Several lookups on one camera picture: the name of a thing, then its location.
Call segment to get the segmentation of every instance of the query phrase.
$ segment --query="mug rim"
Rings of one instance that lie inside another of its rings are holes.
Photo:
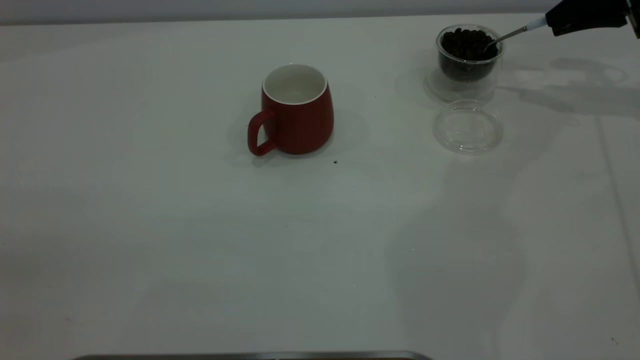
[[[320,94],[318,94],[317,96],[315,96],[313,99],[311,100],[307,100],[307,101],[303,101],[303,102],[285,102],[285,101],[280,101],[280,100],[276,100],[274,99],[271,95],[269,95],[269,93],[267,92],[267,90],[265,89],[265,82],[267,81],[267,78],[269,77],[269,75],[273,74],[274,71],[278,70],[278,69],[282,69],[283,67],[288,67],[291,65],[299,65],[299,66],[304,66],[304,67],[308,67],[310,69],[313,69],[315,71],[317,71],[320,75],[322,75],[323,79],[324,79],[324,87],[322,89],[322,91],[320,91]],[[326,76],[323,72],[321,72],[320,70],[318,70],[317,68],[309,65],[309,64],[302,64],[302,63],[288,63],[285,65],[281,65],[271,71],[269,71],[269,74],[267,74],[267,76],[264,77],[264,79],[262,79],[262,92],[264,92],[265,95],[267,95],[267,97],[269,97],[269,99],[277,102],[278,104],[283,104],[283,105],[304,105],[304,104],[308,104],[310,102],[314,102],[316,100],[318,100],[318,98],[320,98],[320,96],[324,95],[324,93],[326,92],[327,87],[329,86],[329,81],[327,81]]]

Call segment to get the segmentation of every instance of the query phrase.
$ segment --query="red mug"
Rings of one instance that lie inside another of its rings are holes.
[[[258,145],[264,126],[267,141]],[[309,65],[281,66],[262,81],[262,111],[249,121],[247,142],[256,156],[275,147],[306,154],[324,145],[333,131],[333,104],[326,76]]]

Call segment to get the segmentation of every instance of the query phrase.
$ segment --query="metal spoon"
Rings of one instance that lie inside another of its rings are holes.
[[[521,34],[525,31],[530,31],[530,30],[535,30],[538,29],[544,25],[547,25],[547,18],[546,17],[542,17],[538,20],[534,20],[528,24],[526,24],[525,26],[521,27],[520,29],[517,29],[516,31],[512,31],[510,33],[508,33],[507,35],[504,35],[503,37],[499,37],[497,39],[495,39],[494,41],[490,42],[487,46],[484,47],[483,52],[485,52],[491,45],[503,41],[504,39],[508,39],[510,37],[514,37],[517,34]]]

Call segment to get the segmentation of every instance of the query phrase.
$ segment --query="jar lid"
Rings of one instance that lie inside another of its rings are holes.
[[[450,103],[433,124],[433,135],[447,149],[475,155],[496,148],[502,140],[502,123],[490,107],[477,100]]]

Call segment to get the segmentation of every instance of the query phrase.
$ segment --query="tabletop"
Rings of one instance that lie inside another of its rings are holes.
[[[0,28],[0,357],[639,357],[633,31],[509,39],[501,145],[431,132],[438,32],[537,16]],[[256,158],[289,62],[326,74],[333,136]]]

